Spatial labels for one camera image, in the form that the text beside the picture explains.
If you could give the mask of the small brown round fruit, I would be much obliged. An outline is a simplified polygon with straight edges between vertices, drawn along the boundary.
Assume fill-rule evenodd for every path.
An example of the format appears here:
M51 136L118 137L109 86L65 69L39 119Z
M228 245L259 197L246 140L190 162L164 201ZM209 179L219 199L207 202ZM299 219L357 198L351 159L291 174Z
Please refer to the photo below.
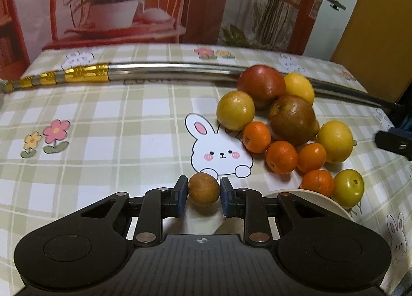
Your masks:
M188 194L195 205L208 207L218 200L220 186L211 175L197 173L188 181Z

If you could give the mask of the large yellow lemon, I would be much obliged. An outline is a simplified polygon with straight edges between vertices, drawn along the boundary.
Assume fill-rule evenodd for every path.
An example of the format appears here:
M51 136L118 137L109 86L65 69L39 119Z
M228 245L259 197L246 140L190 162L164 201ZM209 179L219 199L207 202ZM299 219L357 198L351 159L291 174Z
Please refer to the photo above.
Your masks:
M316 142L326 151L327 163L342 163L353 151L353 134L343 122L331 120L321 126Z

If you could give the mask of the small orange tangerine left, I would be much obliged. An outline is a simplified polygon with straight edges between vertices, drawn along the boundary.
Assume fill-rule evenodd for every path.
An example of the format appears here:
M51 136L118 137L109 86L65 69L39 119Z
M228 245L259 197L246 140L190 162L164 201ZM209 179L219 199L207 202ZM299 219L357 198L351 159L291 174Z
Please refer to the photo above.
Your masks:
M268 127L262 122L250 122L243 130L242 142L251 153L261 154L268 149L272 137Z

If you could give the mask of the yellow-green plum near plate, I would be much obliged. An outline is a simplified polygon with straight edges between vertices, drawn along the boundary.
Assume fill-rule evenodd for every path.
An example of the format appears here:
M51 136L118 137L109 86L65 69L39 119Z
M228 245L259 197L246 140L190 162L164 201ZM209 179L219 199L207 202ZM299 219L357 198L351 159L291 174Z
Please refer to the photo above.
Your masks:
M356 170L342 170L334 177L334 190L331 198L344 209L351 209L362 199L365 183Z

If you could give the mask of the smooth orange tangerine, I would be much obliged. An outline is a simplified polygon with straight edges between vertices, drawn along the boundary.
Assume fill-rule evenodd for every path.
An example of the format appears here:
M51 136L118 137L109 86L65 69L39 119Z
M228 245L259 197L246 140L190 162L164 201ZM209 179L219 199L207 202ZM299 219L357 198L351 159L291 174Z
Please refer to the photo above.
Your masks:
M326 162L325 148L317 142L305 145L297 153L297 169L303 173L320 169Z

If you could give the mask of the cream round plate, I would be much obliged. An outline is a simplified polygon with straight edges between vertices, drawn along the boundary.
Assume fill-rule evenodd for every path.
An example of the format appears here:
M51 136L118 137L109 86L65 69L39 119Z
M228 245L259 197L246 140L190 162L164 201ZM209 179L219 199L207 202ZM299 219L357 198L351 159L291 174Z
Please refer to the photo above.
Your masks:
M319 207L327 209L330 212L333 212L339 216L342 216L350 221L353 220L352 217L349 215L349 213L345 211L343 207L338 205L331 198L324 196L320 193L313 192L313 191L307 191L304 189L281 189L281 190L273 191L265 196L267 198L277 198L278 194L281 192L292 193L302 199L305 199L311 203L314 203L315 205L318 205Z

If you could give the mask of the wooden board panel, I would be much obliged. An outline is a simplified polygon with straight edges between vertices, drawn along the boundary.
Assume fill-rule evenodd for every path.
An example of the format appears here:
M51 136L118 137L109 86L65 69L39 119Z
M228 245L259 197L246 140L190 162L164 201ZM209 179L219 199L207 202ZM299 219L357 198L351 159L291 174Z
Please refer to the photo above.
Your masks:
M357 0L332 60L394 102L411 82L411 0Z

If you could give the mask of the yellow-green round fruit left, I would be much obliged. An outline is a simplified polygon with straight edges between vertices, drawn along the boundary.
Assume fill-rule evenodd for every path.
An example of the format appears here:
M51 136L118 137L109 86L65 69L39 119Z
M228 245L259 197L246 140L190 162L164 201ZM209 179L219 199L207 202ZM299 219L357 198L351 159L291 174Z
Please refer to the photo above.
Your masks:
M254 117L253 99L243 91L230 91L217 104L217 120L229 130L243 130Z

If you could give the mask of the brownish red-green apple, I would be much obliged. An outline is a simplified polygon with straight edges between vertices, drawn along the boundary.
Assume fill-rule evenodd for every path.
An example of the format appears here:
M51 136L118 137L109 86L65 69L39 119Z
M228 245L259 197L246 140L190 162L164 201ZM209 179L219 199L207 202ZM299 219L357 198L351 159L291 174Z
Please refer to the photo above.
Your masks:
M293 94L284 94L272 104L267 126L273 140L284 140L295 147L315 140L319 132L311 103Z

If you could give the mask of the yellow lemon behind apples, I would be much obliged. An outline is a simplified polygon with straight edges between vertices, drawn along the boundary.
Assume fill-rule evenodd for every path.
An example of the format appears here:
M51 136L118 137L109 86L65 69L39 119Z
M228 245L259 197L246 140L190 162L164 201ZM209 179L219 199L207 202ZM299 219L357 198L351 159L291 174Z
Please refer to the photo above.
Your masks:
M299 73L289 73L284 77L286 94L300 96L311 105L314 103L315 93L309 80Z

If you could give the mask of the dark red apple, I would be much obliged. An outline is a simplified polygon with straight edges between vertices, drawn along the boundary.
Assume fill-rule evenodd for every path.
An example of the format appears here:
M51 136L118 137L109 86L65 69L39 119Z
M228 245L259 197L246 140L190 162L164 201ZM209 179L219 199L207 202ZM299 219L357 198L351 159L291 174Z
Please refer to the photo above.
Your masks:
M286 83L278 70L257 64L239 75L237 89L251 96L256 109L264 110L286 92Z

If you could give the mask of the printed room backdrop cloth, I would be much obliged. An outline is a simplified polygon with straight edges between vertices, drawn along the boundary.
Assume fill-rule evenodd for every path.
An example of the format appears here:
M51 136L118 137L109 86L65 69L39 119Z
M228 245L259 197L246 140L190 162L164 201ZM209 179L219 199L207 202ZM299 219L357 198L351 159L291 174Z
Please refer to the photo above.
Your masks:
M323 0L1 0L1 78L42 50L200 44L304 53Z

